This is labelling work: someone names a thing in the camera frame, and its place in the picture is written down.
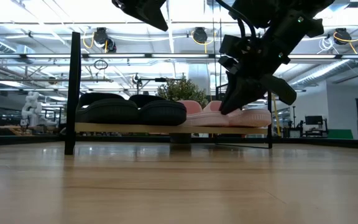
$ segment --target black metal frame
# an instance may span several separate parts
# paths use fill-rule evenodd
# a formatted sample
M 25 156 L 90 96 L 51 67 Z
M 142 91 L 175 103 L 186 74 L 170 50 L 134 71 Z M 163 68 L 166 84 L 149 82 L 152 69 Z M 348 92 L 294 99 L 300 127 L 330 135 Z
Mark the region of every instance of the black metal frame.
M 67 126 L 65 155 L 73 155 L 75 147 L 75 111 L 81 83 L 81 34 L 73 32 L 71 38 L 70 76 L 68 79 Z

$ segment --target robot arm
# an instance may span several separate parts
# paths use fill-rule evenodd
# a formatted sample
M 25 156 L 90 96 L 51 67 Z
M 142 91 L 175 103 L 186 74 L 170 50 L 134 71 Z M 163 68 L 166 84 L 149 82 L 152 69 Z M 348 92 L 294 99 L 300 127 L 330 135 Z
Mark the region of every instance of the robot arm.
M 158 29 L 168 29 L 160 11 L 166 0 L 112 0 L 126 14 Z M 238 20 L 242 37 L 225 35 L 219 50 L 223 56 L 219 63 L 227 70 L 229 84 L 220 111 L 228 114 L 248 103 L 264 98 L 267 91 L 291 105 L 296 92 L 284 80 L 273 76 L 281 64 L 288 64 L 289 54 L 307 35 L 324 33 L 318 12 L 334 0 L 236 0 L 232 7 L 216 0 Z M 245 36 L 244 21 L 251 29 Z M 255 28 L 268 28 L 262 37 Z

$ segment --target ceiling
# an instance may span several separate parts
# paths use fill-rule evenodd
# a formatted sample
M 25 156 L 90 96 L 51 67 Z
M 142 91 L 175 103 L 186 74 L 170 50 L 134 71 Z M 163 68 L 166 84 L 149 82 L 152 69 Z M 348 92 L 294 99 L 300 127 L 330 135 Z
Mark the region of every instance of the ceiling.
M 293 51 L 294 54 L 353 54 L 349 44 L 327 44 L 329 50 L 322 50 L 322 37 L 333 34 L 335 28 L 346 28 L 353 39 L 358 39 L 358 7 L 346 8 L 350 1 L 336 1 L 329 9 L 317 15 L 323 18 L 325 34 L 317 39 L 305 37 Z M 147 24 L 129 17 L 111 4 L 110 0 L 76 1 L 76 0 L 24 0 L 23 7 L 18 6 L 15 0 L 0 0 L 0 41 L 16 48 L 25 45 L 37 54 L 64 54 L 70 53 L 70 39 L 73 31 L 86 36 L 85 42 L 91 44 L 91 34 L 97 27 L 106 27 L 108 34 L 117 45 L 117 53 L 194 53 L 205 52 L 218 54 L 221 36 L 225 34 L 240 35 L 237 22 L 234 21 L 225 9 L 220 9 L 217 3 L 211 7 L 211 1 L 207 0 L 168 0 L 161 8 L 164 18 L 169 22 L 169 31 L 160 31 Z M 196 44 L 191 38 L 195 27 L 204 27 L 208 34 L 208 40 L 215 41 L 206 46 Z M 81 45 L 83 53 L 104 53 L 104 50 L 93 45 L 87 48 Z M 30 66 L 32 78 L 56 77 L 68 78 L 68 60 L 56 61 L 38 60 L 39 65 Z M 82 67 L 84 78 L 95 78 L 98 72 L 92 66 L 94 60 L 89 60 L 89 67 Z M 15 61 L 0 60 L 0 65 L 14 73 L 24 74 L 25 67 L 15 65 Z M 60 66 L 51 66 L 51 63 L 59 63 Z M 214 60 L 167 60 L 167 59 L 111 59 L 109 67 L 98 78 L 107 78 L 113 82 L 88 82 L 83 83 L 87 88 L 133 88 L 131 79 L 138 73 L 143 78 L 155 77 L 180 77 L 182 74 L 189 76 L 189 64 L 204 64 L 206 72 L 198 75 L 207 80 L 211 89 L 215 89 L 215 75 L 219 78 L 217 85 L 225 84 L 226 77 L 220 79 L 220 65 L 214 65 Z M 296 79 L 302 73 L 318 66 L 317 62 L 290 63 L 282 65 L 276 76 L 287 81 Z M 358 73 L 358 68 L 336 75 L 329 82 L 335 82 L 349 75 Z M 46 88 L 67 87 L 67 82 L 51 85 L 47 82 L 38 82 L 38 86 Z M 147 88 L 156 89 L 161 83 L 150 82 Z M 358 78 L 353 78 L 338 85 L 358 85 Z

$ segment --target metal pole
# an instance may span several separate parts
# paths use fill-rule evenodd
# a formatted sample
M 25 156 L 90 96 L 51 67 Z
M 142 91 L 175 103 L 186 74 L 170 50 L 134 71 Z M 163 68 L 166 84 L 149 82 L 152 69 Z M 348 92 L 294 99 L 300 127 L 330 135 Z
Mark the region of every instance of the metal pole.
M 61 121 L 62 121 L 62 108 L 59 108 L 59 127 L 60 127 Z
M 67 127 L 65 155 L 73 155 L 75 147 L 75 110 L 80 95 L 81 83 L 81 35 L 73 32 L 71 39 L 70 77 L 67 97 Z
M 267 92 L 267 109 L 270 111 L 270 114 L 272 114 L 272 92 Z M 268 126 L 267 130 L 267 143 L 268 148 L 273 148 L 273 136 L 272 136 L 272 125 Z
M 294 128 L 296 128 L 296 121 L 295 121 L 295 118 L 296 118 L 296 116 L 295 116 L 295 107 L 296 106 L 293 106 L 292 108 L 293 108 L 293 127 Z
M 215 89 L 215 99 L 219 100 L 219 88 Z

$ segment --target metal pipe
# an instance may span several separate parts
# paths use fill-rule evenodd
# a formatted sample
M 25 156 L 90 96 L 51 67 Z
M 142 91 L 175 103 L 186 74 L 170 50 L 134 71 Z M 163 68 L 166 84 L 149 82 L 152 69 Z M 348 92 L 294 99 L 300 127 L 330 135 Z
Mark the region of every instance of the metal pipe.
M 11 81 L 11 82 L 68 82 L 68 79 L 0 79 L 1 81 Z M 96 80 L 96 79 L 81 79 L 81 82 L 110 82 L 110 80 Z
M 169 60 L 153 60 L 151 62 L 147 62 L 147 63 L 130 63 L 130 65 L 132 66 L 152 66 L 155 65 L 158 62 L 169 62 Z M 108 62 L 109 66 L 127 66 L 127 63 L 111 63 Z M 81 66 L 82 67 L 87 67 L 90 65 L 93 65 L 94 61 L 91 62 L 87 62 L 87 61 L 82 61 Z M 28 64 L 25 63 L 20 63 L 20 62 L 4 62 L 4 66 L 7 67 L 16 67 L 16 66 L 28 66 Z M 37 62 L 35 61 L 34 63 L 31 64 L 32 67 L 38 67 L 38 66 L 48 66 L 48 67 L 62 67 L 62 66 L 70 66 L 70 62 Z
M 320 65 L 294 78 L 290 81 L 290 85 L 294 87 L 317 84 L 327 78 L 348 71 L 349 69 L 353 69 L 356 66 L 357 64 L 355 61 L 351 59 L 341 60 L 327 65 Z
M 44 23 L 46 26 L 61 26 L 62 23 L 61 22 L 45 22 Z M 72 22 L 64 22 L 63 23 L 65 26 L 106 26 L 106 25 L 128 25 L 128 24 L 142 24 L 147 26 L 147 24 L 145 24 L 144 22 L 76 22 L 75 24 L 73 24 Z M 171 22 L 171 24 L 212 24 L 212 22 L 182 22 L 182 21 L 177 21 L 177 22 Z M 230 24 L 230 25 L 237 25 L 237 22 L 222 22 L 222 24 Z M 38 23 L 36 22 L 0 22 L 0 26 L 39 26 Z

